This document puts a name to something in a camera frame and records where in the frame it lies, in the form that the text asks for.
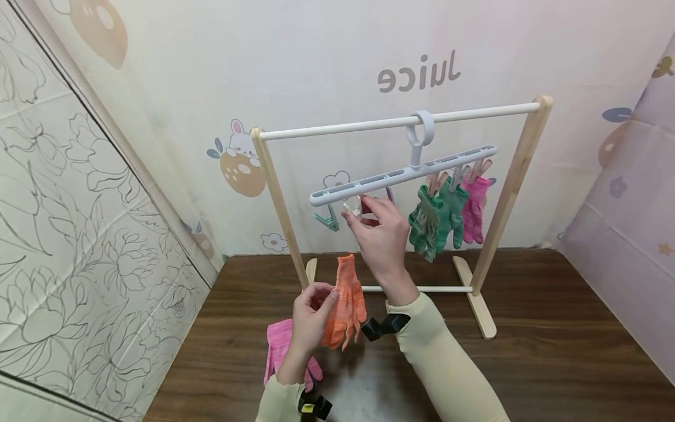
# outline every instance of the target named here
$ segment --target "wooden base foot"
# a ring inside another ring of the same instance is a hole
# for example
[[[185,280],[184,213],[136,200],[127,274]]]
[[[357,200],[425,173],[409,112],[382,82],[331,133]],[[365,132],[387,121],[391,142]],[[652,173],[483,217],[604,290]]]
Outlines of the wooden base foot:
[[[471,269],[468,267],[468,263],[463,258],[452,257],[452,263],[457,269],[457,273],[460,275],[462,284],[465,286],[471,286]],[[497,326],[495,321],[490,315],[490,311],[487,309],[487,305],[483,300],[483,295],[479,294],[474,296],[473,293],[467,293],[466,297],[468,302],[471,304],[471,309],[473,310],[473,315],[476,316],[476,321],[478,326],[481,328],[481,333],[483,333],[483,338],[486,340],[492,340],[497,335]]]
[[[310,284],[314,282],[314,278],[317,275],[317,262],[318,260],[316,258],[312,258],[307,261],[307,265],[304,268],[304,272],[307,274],[307,280],[309,280]]]

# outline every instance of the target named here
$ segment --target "hanging glove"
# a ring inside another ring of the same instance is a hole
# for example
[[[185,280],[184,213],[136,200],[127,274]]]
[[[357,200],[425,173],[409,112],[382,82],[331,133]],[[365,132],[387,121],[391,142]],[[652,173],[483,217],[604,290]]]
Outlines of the hanging glove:
[[[472,184],[467,184],[465,189],[468,199],[462,210],[464,218],[464,241],[483,244],[483,203],[490,181],[478,177]]]
[[[466,204],[468,193],[461,186],[457,186],[454,192],[447,190],[448,197],[445,199],[448,204],[448,221],[450,230],[452,230],[452,246],[455,249],[462,247],[462,237],[464,234],[464,220],[462,219],[462,210]]]
[[[439,225],[443,221],[440,215],[444,203],[438,196],[429,196],[427,185],[422,185],[419,188],[417,197],[420,199],[420,203],[408,216],[408,223],[411,227],[408,240],[416,253],[422,255],[427,261],[433,262],[433,259],[436,258],[437,242],[442,243],[441,250],[446,245],[445,238],[443,236],[438,237]]]
[[[336,349],[342,343],[344,351],[352,333],[354,341],[358,340],[361,323],[366,321],[367,313],[363,289],[356,278],[354,255],[340,257],[337,262],[335,288],[340,293],[340,299],[328,317],[321,345]]]
[[[274,324],[267,326],[267,366],[265,367],[265,380],[263,385],[267,385],[269,378],[274,373],[279,372],[281,363],[288,352],[288,346],[291,343],[291,335],[293,332],[293,320],[284,319]],[[321,381],[323,379],[323,371],[319,366],[319,362],[312,356],[307,364],[307,370],[304,373],[304,391],[310,392],[314,388],[314,379]]]

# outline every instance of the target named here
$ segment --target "pink wallpaper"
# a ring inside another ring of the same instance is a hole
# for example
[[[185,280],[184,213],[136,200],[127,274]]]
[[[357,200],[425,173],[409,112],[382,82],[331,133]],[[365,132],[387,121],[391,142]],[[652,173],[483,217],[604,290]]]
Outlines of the pink wallpaper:
[[[673,56],[675,37],[559,247],[675,384]]]

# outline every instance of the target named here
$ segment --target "hanger hook ring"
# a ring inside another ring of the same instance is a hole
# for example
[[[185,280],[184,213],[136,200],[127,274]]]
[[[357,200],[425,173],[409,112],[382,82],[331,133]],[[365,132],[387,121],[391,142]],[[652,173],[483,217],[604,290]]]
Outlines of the hanger hook ring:
[[[436,127],[433,122],[433,117],[431,116],[431,113],[429,113],[427,110],[420,110],[415,111],[411,115],[416,115],[417,117],[420,118],[420,120],[422,120],[422,125],[424,126],[424,138],[422,140],[419,140],[417,138],[414,124],[406,126],[406,134],[408,135],[408,141],[410,142],[410,144],[414,147],[427,146],[431,144],[433,136],[436,133]]]

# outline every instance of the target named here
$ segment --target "beige sleeve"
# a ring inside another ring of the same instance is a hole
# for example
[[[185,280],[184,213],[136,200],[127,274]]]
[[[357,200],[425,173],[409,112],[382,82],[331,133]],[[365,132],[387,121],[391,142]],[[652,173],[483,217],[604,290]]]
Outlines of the beige sleeve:
[[[508,422],[508,416],[480,369],[450,333],[441,313],[424,293],[411,304],[393,307],[410,321],[396,334],[399,347],[422,381],[444,422]]]
[[[272,375],[265,385],[255,422],[300,422],[298,403],[304,391],[304,384],[279,384]]]

